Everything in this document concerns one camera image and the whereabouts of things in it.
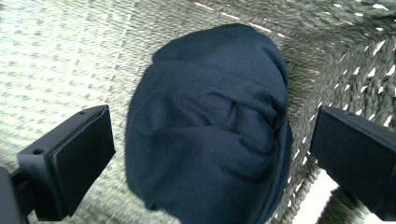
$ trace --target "fabric fold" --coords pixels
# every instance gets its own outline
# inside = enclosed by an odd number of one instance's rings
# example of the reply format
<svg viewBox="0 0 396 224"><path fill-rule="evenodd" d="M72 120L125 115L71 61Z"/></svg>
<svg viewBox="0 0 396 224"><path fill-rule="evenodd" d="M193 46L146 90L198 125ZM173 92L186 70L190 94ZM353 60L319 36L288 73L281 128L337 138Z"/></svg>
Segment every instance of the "fabric fold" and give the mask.
<svg viewBox="0 0 396 224"><path fill-rule="evenodd" d="M171 41L130 104L128 185L182 223L271 216L290 166L288 71L276 45L240 24Z"/></svg>

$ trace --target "woven texture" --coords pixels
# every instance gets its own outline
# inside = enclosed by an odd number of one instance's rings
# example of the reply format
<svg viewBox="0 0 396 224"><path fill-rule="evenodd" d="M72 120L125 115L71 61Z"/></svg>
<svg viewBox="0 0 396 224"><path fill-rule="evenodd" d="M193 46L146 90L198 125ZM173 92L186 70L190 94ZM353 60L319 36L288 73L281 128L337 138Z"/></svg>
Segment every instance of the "woven texture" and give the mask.
<svg viewBox="0 0 396 224"><path fill-rule="evenodd" d="M109 104L118 152L64 223L178 223L147 211L126 187L128 104L161 46L240 22L270 36L290 70L293 163L269 222L291 223L320 172L307 153L319 105L395 129L392 2L0 0L0 165L15 170L17 153L41 135L83 108ZM35 216L30 220L36 223Z"/></svg>

